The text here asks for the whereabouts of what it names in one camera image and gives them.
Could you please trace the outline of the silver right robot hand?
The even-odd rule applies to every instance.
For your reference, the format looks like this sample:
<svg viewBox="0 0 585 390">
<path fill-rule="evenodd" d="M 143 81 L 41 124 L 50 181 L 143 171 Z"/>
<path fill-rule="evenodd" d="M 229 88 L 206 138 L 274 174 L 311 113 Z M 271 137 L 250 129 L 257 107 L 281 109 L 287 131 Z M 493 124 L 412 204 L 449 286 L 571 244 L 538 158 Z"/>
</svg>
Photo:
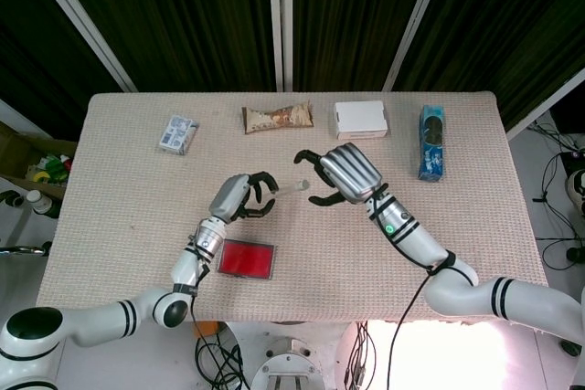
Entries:
<svg viewBox="0 0 585 390">
<path fill-rule="evenodd" d="M 339 145 L 324 155 L 301 150 L 294 158 L 295 164 L 307 161 L 317 175 L 337 191 L 328 197 L 312 195 L 308 200 L 316 206 L 333 206 L 345 201 L 363 204 L 371 197 L 388 188 L 382 175 L 369 159 L 351 142 Z"/>
</svg>

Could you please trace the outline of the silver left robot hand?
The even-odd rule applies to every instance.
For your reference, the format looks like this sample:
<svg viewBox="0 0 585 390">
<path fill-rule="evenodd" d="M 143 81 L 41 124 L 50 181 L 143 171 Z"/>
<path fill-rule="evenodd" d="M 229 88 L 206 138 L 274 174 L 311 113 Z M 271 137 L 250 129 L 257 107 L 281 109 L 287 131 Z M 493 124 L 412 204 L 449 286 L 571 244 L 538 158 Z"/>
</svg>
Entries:
<svg viewBox="0 0 585 390">
<path fill-rule="evenodd" d="M 267 172 L 256 174 L 238 174 L 230 177 L 219 189 L 209 206 L 212 216 L 230 224 L 239 218 L 262 218 L 268 215 L 275 204 L 269 200 L 263 207 L 250 209 L 246 207 L 250 199 L 250 190 L 254 190 L 256 202 L 262 200 L 261 183 L 265 183 L 271 192 L 280 189 L 273 176 Z"/>
</svg>

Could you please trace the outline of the clear glass test tube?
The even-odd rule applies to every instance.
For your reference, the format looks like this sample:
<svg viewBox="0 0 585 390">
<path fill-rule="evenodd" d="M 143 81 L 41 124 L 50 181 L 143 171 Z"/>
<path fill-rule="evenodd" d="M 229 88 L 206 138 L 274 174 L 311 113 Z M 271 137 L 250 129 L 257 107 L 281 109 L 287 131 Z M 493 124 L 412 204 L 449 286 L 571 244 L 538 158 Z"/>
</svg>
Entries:
<svg viewBox="0 0 585 390">
<path fill-rule="evenodd" d="M 292 184 L 287 184 L 285 186 L 280 187 L 279 189 L 277 189 L 275 191 L 272 191 L 271 192 L 272 198 L 278 199 L 278 198 L 282 198 L 282 197 L 287 196 L 287 195 L 292 195 L 295 193 L 303 192 L 303 191 L 297 190 L 297 185 L 300 181 L 302 181 L 302 180 L 299 180 L 299 181 L 292 183 Z"/>
</svg>

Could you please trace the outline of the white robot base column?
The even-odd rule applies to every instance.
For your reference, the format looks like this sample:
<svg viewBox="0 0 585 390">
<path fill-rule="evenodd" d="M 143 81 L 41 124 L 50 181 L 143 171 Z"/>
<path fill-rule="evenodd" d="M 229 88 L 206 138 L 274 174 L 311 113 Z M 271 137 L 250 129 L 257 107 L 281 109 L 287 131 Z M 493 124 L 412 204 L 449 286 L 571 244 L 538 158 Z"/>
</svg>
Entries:
<svg viewBox="0 0 585 390">
<path fill-rule="evenodd" d="M 250 390 L 325 390 L 318 351 L 292 337 L 276 337 L 261 350 Z"/>
</svg>

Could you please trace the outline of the white cardboard box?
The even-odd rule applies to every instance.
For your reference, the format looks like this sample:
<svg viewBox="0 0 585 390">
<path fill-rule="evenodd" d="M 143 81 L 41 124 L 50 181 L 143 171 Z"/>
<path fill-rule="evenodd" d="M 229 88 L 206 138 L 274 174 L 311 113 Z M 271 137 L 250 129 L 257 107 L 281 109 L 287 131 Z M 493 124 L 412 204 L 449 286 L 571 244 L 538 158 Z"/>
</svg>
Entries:
<svg viewBox="0 0 585 390">
<path fill-rule="evenodd" d="M 334 115 L 338 140 L 373 139 L 388 134 L 385 107 L 381 100 L 337 102 Z"/>
</svg>

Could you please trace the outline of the red rectangular tray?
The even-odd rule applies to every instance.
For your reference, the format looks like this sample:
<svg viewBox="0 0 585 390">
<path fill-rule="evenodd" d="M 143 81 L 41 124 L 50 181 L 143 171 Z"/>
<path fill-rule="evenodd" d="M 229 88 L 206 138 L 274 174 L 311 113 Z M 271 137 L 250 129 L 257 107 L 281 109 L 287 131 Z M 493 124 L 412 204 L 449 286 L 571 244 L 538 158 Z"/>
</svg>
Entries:
<svg viewBox="0 0 585 390">
<path fill-rule="evenodd" d="M 276 247 L 268 244 L 226 239 L 218 259 L 217 272 L 243 279 L 270 279 Z"/>
</svg>

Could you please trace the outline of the blue white tissue pack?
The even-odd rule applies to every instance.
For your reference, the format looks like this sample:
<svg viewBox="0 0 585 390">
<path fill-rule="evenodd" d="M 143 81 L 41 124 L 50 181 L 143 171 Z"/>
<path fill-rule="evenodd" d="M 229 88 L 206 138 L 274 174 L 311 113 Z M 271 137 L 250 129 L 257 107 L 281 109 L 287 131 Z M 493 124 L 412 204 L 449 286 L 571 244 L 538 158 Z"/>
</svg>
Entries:
<svg viewBox="0 0 585 390">
<path fill-rule="evenodd" d="M 196 121 L 173 115 L 162 133 L 158 147 L 169 153 L 185 155 L 198 128 Z"/>
</svg>

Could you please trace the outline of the blue cookie package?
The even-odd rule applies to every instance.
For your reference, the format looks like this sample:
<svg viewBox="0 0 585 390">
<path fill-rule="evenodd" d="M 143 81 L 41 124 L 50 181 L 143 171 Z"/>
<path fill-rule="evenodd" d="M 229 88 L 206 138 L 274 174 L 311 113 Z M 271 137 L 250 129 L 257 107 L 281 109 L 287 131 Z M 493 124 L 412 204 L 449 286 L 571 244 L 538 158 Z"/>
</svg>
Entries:
<svg viewBox="0 0 585 390">
<path fill-rule="evenodd" d="M 442 105 L 424 105 L 420 113 L 420 166 L 418 178 L 426 182 L 438 182 L 443 177 L 443 128 Z"/>
</svg>

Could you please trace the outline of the brown snack wrapper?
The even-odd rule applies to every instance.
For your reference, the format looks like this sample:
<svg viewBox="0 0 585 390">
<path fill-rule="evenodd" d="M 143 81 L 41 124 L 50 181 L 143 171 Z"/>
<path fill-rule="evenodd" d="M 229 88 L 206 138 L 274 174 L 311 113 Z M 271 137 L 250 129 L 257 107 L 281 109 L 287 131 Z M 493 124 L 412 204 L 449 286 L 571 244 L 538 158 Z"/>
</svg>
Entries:
<svg viewBox="0 0 585 390">
<path fill-rule="evenodd" d="M 274 111 L 259 111 L 242 107 L 245 134 L 288 128 L 313 128 L 314 119 L 309 101 L 289 105 Z"/>
</svg>

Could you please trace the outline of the beige woven tablecloth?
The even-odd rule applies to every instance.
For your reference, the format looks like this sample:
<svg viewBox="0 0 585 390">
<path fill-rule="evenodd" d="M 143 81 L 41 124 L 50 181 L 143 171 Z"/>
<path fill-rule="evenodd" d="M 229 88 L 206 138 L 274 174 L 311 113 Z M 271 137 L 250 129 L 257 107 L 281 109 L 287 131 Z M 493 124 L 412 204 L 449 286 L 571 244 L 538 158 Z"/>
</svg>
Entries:
<svg viewBox="0 0 585 390">
<path fill-rule="evenodd" d="M 337 145 L 334 106 L 381 100 L 385 137 L 358 142 L 389 191 L 480 280 L 546 277 L 525 198 L 492 92 L 102 93 L 90 99 L 56 235 L 37 297 L 41 306 L 89 308 L 129 299 L 170 273 L 221 185 L 235 174 L 272 174 L 307 191 L 280 198 L 262 218 L 228 226 L 230 238 L 276 247 L 271 278 L 212 270 L 195 303 L 200 319 L 223 321 L 394 320 L 424 271 L 376 229 L 364 206 L 313 205 L 332 190 L 303 149 Z M 313 128 L 244 133 L 242 107 L 307 102 Z M 443 177 L 421 181 L 420 113 L 442 105 Z M 185 155 L 158 147 L 173 115 L 199 124 Z"/>
</svg>

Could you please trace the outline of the orange block under table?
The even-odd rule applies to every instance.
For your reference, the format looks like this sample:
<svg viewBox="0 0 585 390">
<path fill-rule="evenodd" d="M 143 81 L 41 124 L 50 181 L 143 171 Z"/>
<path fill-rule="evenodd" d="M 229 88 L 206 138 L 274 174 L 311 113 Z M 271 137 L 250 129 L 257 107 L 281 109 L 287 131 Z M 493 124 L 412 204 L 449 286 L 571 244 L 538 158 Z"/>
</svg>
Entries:
<svg viewBox="0 0 585 390">
<path fill-rule="evenodd" d="M 197 339 L 214 336 L 220 331 L 220 324 L 218 321 L 195 321 L 194 335 Z"/>
</svg>

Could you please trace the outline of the white capped dark bottle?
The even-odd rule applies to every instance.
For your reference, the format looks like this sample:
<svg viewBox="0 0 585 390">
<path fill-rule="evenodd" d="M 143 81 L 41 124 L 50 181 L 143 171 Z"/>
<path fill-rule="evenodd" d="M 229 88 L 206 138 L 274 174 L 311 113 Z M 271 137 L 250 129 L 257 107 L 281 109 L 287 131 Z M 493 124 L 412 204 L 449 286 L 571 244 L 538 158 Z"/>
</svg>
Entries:
<svg viewBox="0 0 585 390">
<path fill-rule="evenodd" d="M 27 201 L 36 214 L 53 219 L 59 217 L 61 208 L 59 200 L 54 200 L 38 190 L 31 190 L 27 193 Z"/>
</svg>

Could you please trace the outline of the chrome metal bar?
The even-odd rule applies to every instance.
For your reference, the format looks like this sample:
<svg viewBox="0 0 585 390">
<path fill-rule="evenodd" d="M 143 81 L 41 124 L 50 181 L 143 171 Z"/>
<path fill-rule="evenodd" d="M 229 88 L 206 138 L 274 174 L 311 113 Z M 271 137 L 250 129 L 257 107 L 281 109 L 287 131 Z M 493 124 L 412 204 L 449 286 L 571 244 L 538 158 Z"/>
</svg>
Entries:
<svg viewBox="0 0 585 390">
<path fill-rule="evenodd" d="M 40 247 L 35 246 L 12 246 L 0 248 L 0 257 L 10 256 L 37 256 L 48 257 L 52 247 L 51 241 L 44 242 Z"/>
</svg>

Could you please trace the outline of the brown cardboard storage box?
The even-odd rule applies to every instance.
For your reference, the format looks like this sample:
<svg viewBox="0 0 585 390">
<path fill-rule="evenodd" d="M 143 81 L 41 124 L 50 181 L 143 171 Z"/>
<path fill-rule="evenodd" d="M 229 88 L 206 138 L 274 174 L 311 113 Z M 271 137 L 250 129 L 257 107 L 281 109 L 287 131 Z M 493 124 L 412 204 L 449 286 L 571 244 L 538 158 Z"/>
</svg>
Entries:
<svg viewBox="0 0 585 390">
<path fill-rule="evenodd" d="M 24 190 L 38 190 L 62 200 L 67 184 L 34 182 L 33 176 L 38 173 L 34 167 L 47 155 L 73 158 L 77 146 L 76 142 L 20 134 L 0 121 L 0 177 Z"/>
</svg>

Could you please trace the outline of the white black round device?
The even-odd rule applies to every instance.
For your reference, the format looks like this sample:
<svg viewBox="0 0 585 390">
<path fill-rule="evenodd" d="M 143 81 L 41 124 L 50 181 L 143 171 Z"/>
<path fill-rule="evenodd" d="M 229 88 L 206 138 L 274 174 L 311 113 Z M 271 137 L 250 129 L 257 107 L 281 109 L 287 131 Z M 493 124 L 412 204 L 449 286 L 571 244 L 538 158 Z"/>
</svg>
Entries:
<svg viewBox="0 0 585 390">
<path fill-rule="evenodd" d="M 566 192 L 576 209 L 585 217 L 585 169 L 575 171 L 568 176 Z"/>
</svg>

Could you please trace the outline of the white partition frame post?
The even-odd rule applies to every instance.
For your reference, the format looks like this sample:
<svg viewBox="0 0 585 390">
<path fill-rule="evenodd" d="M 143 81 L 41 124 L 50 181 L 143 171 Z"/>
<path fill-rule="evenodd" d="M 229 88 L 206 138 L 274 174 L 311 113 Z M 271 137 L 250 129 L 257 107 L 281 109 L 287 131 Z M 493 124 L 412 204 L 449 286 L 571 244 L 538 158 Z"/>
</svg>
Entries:
<svg viewBox="0 0 585 390">
<path fill-rule="evenodd" d="M 293 90 L 293 0 L 271 1 L 271 27 L 276 90 Z"/>
<path fill-rule="evenodd" d="M 137 92 L 130 75 L 90 18 L 80 0 L 55 0 L 70 23 L 123 92 Z"/>
<path fill-rule="evenodd" d="M 409 20 L 407 22 L 406 28 L 402 34 L 402 38 L 399 42 L 397 52 L 395 53 L 392 64 L 388 71 L 388 75 L 382 87 L 382 90 L 384 92 L 392 91 L 399 76 L 399 72 L 402 67 L 403 61 L 408 55 L 412 41 L 417 34 L 417 31 L 420 27 L 420 23 L 423 17 L 425 16 L 425 13 L 430 2 L 431 0 L 416 0 L 412 8 Z"/>
<path fill-rule="evenodd" d="M 537 118 L 546 113 L 555 104 L 561 101 L 564 97 L 570 94 L 581 83 L 585 82 L 585 68 L 581 69 L 574 76 L 568 79 L 561 87 L 559 87 L 547 99 L 539 103 L 527 116 L 521 119 L 516 125 L 506 132 L 506 139 L 510 142 L 524 129 L 526 129 Z"/>
</svg>

